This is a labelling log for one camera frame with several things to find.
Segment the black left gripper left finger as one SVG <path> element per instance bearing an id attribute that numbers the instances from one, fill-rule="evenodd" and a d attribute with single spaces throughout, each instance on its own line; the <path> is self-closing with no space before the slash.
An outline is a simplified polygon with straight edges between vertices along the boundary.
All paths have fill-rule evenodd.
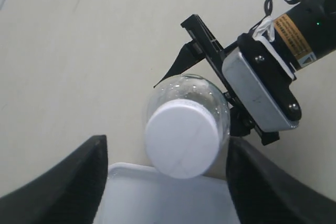
<path id="1" fill-rule="evenodd" d="M 95 135 L 49 171 L 1 197 L 1 223 L 93 223 L 107 177 L 107 137 Z"/>

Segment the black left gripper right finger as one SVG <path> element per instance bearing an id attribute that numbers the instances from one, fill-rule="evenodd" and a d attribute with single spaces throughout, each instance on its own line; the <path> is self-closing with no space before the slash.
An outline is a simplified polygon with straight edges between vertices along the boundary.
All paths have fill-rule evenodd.
<path id="1" fill-rule="evenodd" d="M 241 223 L 335 223 L 335 201 L 287 174 L 243 138 L 229 140 L 226 178 Z"/>

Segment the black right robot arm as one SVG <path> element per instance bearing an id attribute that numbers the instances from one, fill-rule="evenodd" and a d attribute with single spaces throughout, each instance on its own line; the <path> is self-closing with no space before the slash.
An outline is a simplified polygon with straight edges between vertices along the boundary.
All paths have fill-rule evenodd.
<path id="1" fill-rule="evenodd" d="M 291 9 L 272 18 L 273 0 L 265 0 L 264 18 L 227 47 L 191 15 L 181 24 L 191 41 L 165 75 L 206 59 L 227 90 L 232 136 L 255 130 L 263 145 L 299 125 L 301 107 L 290 91 L 295 73 L 335 51 L 335 0 L 284 1 Z"/>

